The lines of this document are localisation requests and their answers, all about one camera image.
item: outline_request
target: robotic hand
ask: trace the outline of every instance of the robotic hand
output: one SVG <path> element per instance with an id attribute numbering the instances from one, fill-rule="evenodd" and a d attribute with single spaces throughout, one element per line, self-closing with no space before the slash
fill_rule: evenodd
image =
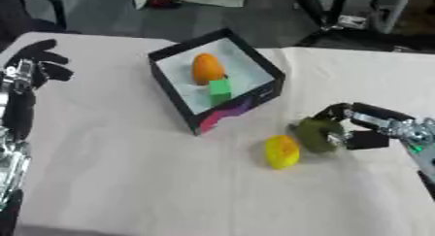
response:
<path id="1" fill-rule="evenodd" d="M 351 123 L 369 130 L 345 132 L 340 124 Z M 329 152 L 339 146 L 348 150 L 385 148 L 397 139 L 416 162 L 418 174 L 435 200 L 435 120 L 415 118 L 362 103 L 329 106 L 295 128 L 302 145 L 311 152 Z"/>
<path id="2" fill-rule="evenodd" d="M 48 80 L 68 81 L 73 73 L 61 65 L 68 59 L 49 52 L 55 40 L 27 46 L 0 68 L 0 236 L 13 235 L 30 163 L 34 90 Z"/>

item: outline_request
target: table surface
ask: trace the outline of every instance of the table surface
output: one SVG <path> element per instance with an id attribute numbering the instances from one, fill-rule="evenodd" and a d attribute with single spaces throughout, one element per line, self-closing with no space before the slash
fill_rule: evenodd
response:
<path id="1" fill-rule="evenodd" d="M 260 50 L 287 73 L 283 95 L 200 137 L 151 77 L 164 40 L 30 33 L 0 55 L 55 38 L 68 83 L 37 94 L 23 224 L 116 235 L 428 236 L 435 204 L 398 143 L 304 153 L 268 168 L 262 142 L 337 102 L 434 116 L 435 56 Z"/>

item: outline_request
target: black chair leg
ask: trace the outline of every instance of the black chair leg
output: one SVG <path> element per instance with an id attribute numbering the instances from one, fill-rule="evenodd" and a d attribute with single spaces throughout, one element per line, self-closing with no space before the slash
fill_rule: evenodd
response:
<path id="1" fill-rule="evenodd" d="M 59 27 L 66 29 L 66 16 L 65 16 L 65 8 L 63 6 L 62 0 L 48 0 L 54 8 L 54 14 L 56 16 L 56 23 Z"/>

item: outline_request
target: floor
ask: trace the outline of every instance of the floor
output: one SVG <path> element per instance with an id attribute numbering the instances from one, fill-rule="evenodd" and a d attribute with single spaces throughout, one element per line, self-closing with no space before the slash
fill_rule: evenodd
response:
<path id="1" fill-rule="evenodd" d="M 53 19 L 42 0 L 27 0 L 34 17 Z M 289 47 L 316 30 L 293 0 L 246 0 L 243 8 L 184 4 L 173 11 L 136 10 L 132 0 L 63 0 L 69 28 L 83 34 L 180 42 L 229 27 L 256 48 Z"/>

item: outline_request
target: chair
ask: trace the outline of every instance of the chair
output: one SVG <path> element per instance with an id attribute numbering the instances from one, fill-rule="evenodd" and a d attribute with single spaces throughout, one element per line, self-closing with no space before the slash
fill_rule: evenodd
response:
<path id="1" fill-rule="evenodd" d="M 20 0 L 21 4 L 25 7 L 25 1 Z M 40 23 L 42 25 L 41 30 L 45 30 L 45 27 L 54 28 L 57 27 L 58 30 L 66 30 L 67 29 L 67 22 L 65 17 L 65 8 L 63 6 L 62 0 L 47 0 L 51 3 L 53 9 L 54 9 L 54 15 L 55 15 L 55 26 L 52 26 L 53 23 L 46 20 L 41 19 L 34 19 L 37 23 Z"/>
<path id="2" fill-rule="evenodd" d="M 66 32 L 67 23 L 62 1 L 48 1 L 53 6 L 55 21 L 32 18 L 26 10 L 25 0 L 0 0 L 0 52 L 25 32 Z"/>
<path id="3" fill-rule="evenodd" d="M 366 26 L 355 29 L 339 23 L 347 0 L 333 0 L 325 11 L 319 0 L 296 0 L 319 30 L 298 42 L 295 47 L 320 47 L 368 51 L 435 52 L 435 37 L 431 35 L 403 36 L 384 34 Z"/>

